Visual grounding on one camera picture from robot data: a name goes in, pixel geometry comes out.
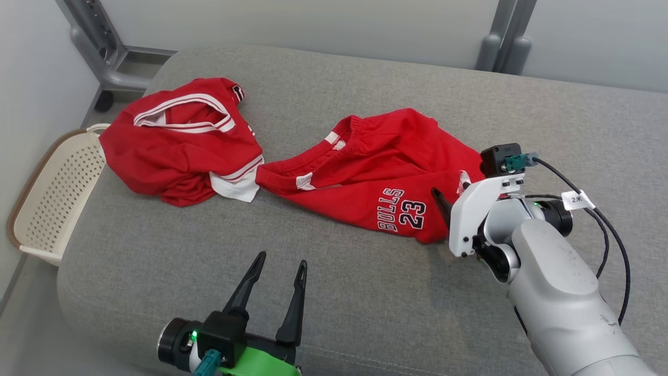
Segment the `gray couch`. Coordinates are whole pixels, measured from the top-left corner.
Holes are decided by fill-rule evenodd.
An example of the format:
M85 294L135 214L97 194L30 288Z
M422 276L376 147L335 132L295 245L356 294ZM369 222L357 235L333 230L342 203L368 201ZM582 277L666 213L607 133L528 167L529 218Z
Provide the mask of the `gray couch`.
M538 152L619 230L633 271L623 328L646 362L668 373L668 95L257 46L180 52L148 92L210 76L242 85L241 113L267 161L315 145L347 115L405 107L477 150L518 142ZM536 167L526 189L566 187ZM595 268L600 229L584 213L575 223L569 239ZM444 244L337 223L266 191L250 204L213 197L180 209L132 193L108 168L65 252L61 307L81 335L117 358L180 374L157 360L162 327L222 308L263 250L248 304L256 334L272 336L281 325L299 260L309 263L298 350L305 375L544 374L505 287ZM613 246L601 293L614 311L623 287Z

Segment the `red shirt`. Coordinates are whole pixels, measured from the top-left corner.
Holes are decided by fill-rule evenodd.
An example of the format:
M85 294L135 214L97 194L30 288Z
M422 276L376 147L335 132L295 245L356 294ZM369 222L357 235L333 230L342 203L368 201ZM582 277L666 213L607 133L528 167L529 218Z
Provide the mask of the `red shirt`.
M453 203L464 181L479 181L480 155L407 108L349 116L325 140L286 161L258 168L262 188L316 213L423 243L448 229L431 196Z
M264 159L236 108L243 98L241 87L226 78L199 78L143 97L102 133L107 164L134 192L175 206L216 192L250 201Z

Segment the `black cable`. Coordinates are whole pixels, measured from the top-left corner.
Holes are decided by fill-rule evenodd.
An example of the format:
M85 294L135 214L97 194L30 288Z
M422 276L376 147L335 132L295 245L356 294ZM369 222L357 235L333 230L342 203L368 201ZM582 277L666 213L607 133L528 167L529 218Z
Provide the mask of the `black cable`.
M525 197L528 199L555 199L562 201L561 197L555 195L525 195ZM586 207L584 211L587 214L589 214L592 218L594 218L596 223L601 228L601 231L603 232L603 242L605 243L605 250L603 250L603 260L601 260L601 264L599 265L599 271L596 273L596 278L598 278L603 273L603 268L605 268L605 264L608 262L608 253L610 251L610 238L608 237L608 231L605 229L605 225L603 224L601 219L588 207Z
M556 176L559 177L559 179L563 180L564 183L566 183L575 193L578 195L582 193L578 187L575 186L575 184L571 183L570 180L568 180L559 170L555 169L552 167L549 163L543 161L542 159L538 157L534 157L533 160L537 163L540 163L541 165L545 166L548 170L552 171ZM617 230L615 230L615 227L610 223L610 221L601 213L601 211L598 209L598 207L594 208L594 213L605 223L605 225L610 229L610 232L613 234L613 237L615 238L615 241L617 241L617 244L619 245L619 251L622 253L622 258L624 259L624 270L626 272L626 281L625 281L625 287L624 287L624 301L622 303L622 309L619 312L619 318L617 319L617 322L622 325L622 320L624 320L624 316L626 315L626 309L629 305L629 295L631 293L631 265L629 263L629 255L626 251L626 247L624 247L624 243L622 242L622 239L619 237L619 234L617 233Z

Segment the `laundry basket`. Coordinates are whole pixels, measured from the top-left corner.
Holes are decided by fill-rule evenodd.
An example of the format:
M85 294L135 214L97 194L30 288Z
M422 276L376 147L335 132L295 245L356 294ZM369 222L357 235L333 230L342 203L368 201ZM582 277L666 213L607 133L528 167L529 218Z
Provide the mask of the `laundry basket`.
M109 124L75 130L59 138L30 176L7 222L7 236L21 251L60 266L69 237L104 159L99 132Z

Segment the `caster wheel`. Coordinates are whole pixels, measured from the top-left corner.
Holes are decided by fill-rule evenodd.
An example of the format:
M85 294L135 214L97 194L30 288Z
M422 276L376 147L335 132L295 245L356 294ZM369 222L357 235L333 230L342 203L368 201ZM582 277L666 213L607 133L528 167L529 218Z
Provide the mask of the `caster wheel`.
M98 102L95 103L95 111L97 112L107 112L114 105L114 93L104 90Z

